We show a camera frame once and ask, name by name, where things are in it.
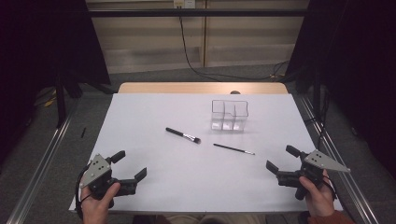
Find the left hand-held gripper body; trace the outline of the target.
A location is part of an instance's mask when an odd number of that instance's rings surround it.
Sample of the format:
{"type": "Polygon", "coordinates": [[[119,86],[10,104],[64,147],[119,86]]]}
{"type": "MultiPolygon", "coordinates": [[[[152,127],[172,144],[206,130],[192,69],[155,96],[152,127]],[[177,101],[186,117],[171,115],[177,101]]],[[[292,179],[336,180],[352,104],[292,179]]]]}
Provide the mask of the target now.
{"type": "Polygon", "coordinates": [[[109,162],[111,157],[104,158],[102,155],[96,154],[83,171],[82,182],[79,187],[81,189],[88,187],[91,191],[91,196],[95,200],[101,200],[114,183],[120,183],[120,189],[116,194],[117,197],[135,195],[138,182],[134,178],[117,179],[113,177],[112,163],[109,162]]]}

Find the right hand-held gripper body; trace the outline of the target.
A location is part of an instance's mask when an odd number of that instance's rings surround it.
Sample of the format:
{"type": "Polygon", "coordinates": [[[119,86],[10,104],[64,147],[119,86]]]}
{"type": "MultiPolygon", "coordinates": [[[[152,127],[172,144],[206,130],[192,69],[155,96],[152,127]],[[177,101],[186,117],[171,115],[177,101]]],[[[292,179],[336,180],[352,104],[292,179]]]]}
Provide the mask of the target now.
{"type": "Polygon", "coordinates": [[[305,189],[299,181],[300,176],[305,176],[317,187],[320,187],[324,181],[322,180],[323,170],[333,170],[337,172],[350,173],[351,170],[340,162],[332,159],[317,149],[311,153],[301,151],[301,168],[293,172],[280,171],[276,174],[279,186],[297,188],[295,198],[301,201],[308,190],[305,189]]]}

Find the thin black makeup brush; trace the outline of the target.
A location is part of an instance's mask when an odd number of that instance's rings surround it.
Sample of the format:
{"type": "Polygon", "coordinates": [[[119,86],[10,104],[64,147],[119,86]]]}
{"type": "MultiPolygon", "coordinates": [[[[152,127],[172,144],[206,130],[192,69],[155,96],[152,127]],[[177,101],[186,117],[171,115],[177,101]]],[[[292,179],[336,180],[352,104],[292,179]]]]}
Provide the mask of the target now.
{"type": "Polygon", "coordinates": [[[221,144],[214,143],[213,146],[226,148],[226,149],[229,149],[229,150],[238,151],[238,152],[242,152],[242,153],[246,153],[246,154],[249,154],[249,155],[256,155],[256,153],[248,151],[248,150],[239,149],[239,148],[235,148],[235,147],[228,147],[228,146],[224,146],[224,145],[221,145],[221,144]]]}

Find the thick black makeup brush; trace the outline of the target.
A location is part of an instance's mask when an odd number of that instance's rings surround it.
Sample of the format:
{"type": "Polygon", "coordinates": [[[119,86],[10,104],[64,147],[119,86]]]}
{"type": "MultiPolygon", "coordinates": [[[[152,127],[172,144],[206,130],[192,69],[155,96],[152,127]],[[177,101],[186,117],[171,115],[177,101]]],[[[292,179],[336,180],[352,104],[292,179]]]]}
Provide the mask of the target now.
{"type": "Polygon", "coordinates": [[[169,132],[169,133],[172,133],[172,134],[178,135],[180,137],[183,137],[185,139],[188,139],[189,141],[192,141],[193,143],[198,144],[198,145],[201,144],[201,142],[202,142],[202,140],[200,138],[198,138],[198,137],[195,137],[193,135],[174,130],[174,129],[169,128],[169,127],[166,127],[165,130],[167,132],[169,132]]]}

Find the clear plastic organizer box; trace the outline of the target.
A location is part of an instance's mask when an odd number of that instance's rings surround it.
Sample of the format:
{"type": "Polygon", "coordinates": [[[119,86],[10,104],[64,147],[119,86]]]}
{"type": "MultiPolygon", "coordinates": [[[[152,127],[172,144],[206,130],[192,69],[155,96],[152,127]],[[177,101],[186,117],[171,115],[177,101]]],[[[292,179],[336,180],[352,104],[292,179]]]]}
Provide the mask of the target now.
{"type": "Polygon", "coordinates": [[[242,132],[248,119],[248,102],[213,100],[211,104],[211,129],[242,132]]]}

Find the person's right hand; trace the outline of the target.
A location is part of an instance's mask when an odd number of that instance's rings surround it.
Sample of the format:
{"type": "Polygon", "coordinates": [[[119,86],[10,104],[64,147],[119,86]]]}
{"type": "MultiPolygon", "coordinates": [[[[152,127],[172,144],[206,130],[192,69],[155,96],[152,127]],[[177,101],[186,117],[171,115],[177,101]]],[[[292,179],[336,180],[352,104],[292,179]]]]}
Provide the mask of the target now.
{"type": "Polygon", "coordinates": [[[305,176],[300,176],[299,181],[308,190],[305,202],[311,217],[329,217],[335,209],[333,205],[332,190],[326,170],[322,173],[322,180],[326,182],[320,189],[305,176]]]}

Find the person's left hand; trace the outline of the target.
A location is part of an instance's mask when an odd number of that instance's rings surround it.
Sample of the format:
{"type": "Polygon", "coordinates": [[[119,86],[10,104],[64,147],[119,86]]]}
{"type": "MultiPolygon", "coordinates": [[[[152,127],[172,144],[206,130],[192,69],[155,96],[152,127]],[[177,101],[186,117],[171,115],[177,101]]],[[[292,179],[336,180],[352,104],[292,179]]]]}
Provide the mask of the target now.
{"type": "Polygon", "coordinates": [[[91,191],[85,187],[81,191],[81,209],[83,214],[83,224],[107,224],[108,208],[110,202],[120,189],[120,183],[114,183],[101,200],[95,200],[91,196],[91,191]]]}

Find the white table sheet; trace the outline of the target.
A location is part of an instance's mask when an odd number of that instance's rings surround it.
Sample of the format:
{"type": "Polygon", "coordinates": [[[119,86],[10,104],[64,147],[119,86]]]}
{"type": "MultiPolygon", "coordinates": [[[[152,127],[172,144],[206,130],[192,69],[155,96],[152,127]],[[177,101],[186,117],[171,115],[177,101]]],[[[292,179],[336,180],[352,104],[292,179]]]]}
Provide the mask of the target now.
{"type": "Polygon", "coordinates": [[[289,94],[241,94],[248,102],[244,131],[211,129],[215,94],[120,93],[113,96],[93,151],[104,157],[120,150],[116,178],[147,168],[135,195],[115,200],[122,213],[273,213],[303,211],[293,188],[281,187],[265,164],[295,171],[301,162],[286,146],[315,150],[289,94]],[[195,144],[166,127],[202,140],[195,144]],[[248,150],[246,153],[213,144],[248,150]]]}

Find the person's legs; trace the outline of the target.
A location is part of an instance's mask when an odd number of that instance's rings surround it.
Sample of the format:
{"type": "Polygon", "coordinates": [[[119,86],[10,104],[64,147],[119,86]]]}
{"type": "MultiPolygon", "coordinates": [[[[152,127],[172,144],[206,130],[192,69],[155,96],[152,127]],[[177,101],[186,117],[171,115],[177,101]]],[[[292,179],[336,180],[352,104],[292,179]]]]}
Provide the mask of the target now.
{"type": "Polygon", "coordinates": [[[166,215],[155,224],[267,224],[265,215],[166,215]]]}

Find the black metal stand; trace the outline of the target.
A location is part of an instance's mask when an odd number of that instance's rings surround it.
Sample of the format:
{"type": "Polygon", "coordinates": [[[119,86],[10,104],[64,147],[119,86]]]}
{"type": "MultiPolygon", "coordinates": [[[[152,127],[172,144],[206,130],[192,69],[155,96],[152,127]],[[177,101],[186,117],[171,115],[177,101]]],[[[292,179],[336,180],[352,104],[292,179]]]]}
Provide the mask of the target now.
{"type": "Polygon", "coordinates": [[[58,110],[57,128],[60,128],[66,119],[66,108],[64,101],[64,84],[62,82],[62,71],[58,70],[56,75],[56,101],[58,110]]]}

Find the wooden table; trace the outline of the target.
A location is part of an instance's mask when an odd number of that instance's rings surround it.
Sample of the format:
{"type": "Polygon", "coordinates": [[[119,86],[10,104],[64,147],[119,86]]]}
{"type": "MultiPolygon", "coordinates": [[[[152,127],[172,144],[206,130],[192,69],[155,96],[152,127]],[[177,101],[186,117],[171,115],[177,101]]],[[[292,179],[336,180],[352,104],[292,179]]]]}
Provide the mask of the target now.
{"type": "Polygon", "coordinates": [[[288,94],[278,82],[125,82],[119,93],[288,94]]]}

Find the black curtain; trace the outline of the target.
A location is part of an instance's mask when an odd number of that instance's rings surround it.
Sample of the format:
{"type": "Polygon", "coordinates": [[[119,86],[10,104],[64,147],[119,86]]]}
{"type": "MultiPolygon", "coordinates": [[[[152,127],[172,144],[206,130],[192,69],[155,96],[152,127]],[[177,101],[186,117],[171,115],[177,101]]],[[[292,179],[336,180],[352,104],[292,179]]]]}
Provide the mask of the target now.
{"type": "Polygon", "coordinates": [[[61,82],[109,84],[86,0],[0,0],[0,164],[33,116],[38,93],[61,82]]]}
{"type": "Polygon", "coordinates": [[[396,0],[309,0],[287,75],[325,85],[396,179],[396,0]]]}

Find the black horizontal bar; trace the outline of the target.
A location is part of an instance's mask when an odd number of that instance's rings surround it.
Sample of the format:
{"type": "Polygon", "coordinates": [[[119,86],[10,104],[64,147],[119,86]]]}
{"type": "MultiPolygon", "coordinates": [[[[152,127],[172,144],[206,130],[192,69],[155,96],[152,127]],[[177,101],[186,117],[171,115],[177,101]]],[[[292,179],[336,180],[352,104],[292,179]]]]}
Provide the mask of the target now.
{"type": "Polygon", "coordinates": [[[304,17],[307,9],[95,9],[90,17],[304,17]]]}

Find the metal floor rail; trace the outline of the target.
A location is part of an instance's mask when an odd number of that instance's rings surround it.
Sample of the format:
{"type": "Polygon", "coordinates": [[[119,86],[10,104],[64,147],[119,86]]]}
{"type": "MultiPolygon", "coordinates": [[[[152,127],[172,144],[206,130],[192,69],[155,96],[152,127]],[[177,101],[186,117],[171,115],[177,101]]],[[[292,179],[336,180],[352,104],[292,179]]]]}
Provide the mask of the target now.
{"type": "MultiPolygon", "coordinates": [[[[314,114],[314,107],[307,96],[301,96],[298,100],[304,109],[305,114],[308,116],[306,124],[311,126],[315,130],[315,136],[313,137],[316,143],[316,148],[330,156],[332,159],[345,165],[341,154],[337,150],[333,140],[331,139],[328,132],[325,130],[324,125],[318,120],[314,114]]],[[[342,200],[343,208],[353,217],[356,222],[361,224],[379,224],[375,216],[375,213],[367,201],[366,197],[362,193],[360,187],[355,181],[354,177],[350,173],[341,173],[332,171],[332,175],[337,176],[340,179],[341,186],[346,190],[346,194],[356,210],[356,216],[354,217],[352,211],[347,207],[344,200],[342,200]]]]}
{"type": "Polygon", "coordinates": [[[77,107],[78,107],[78,101],[72,103],[70,109],[68,110],[68,114],[65,116],[64,121],[62,121],[60,126],[55,129],[54,134],[49,142],[49,145],[47,146],[46,151],[42,159],[40,160],[40,163],[35,169],[33,177],[30,179],[26,189],[24,190],[22,196],[20,197],[16,206],[14,207],[6,224],[24,223],[24,220],[26,219],[26,216],[33,204],[33,201],[38,193],[42,181],[48,172],[50,163],[52,162],[55,153],[57,152],[60,144],[64,139],[64,135],[68,130],[71,118],[75,114],[77,107]]]}

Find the white wall outlet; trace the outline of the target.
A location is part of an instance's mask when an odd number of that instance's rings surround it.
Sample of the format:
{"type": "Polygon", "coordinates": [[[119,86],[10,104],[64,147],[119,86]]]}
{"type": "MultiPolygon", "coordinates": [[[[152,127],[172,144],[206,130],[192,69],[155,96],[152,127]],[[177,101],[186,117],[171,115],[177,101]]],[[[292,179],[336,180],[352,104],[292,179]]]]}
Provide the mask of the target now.
{"type": "Polygon", "coordinates": [[[173,0],[174,8],[193,9],[196,7],[195,0],[173,0]]]}

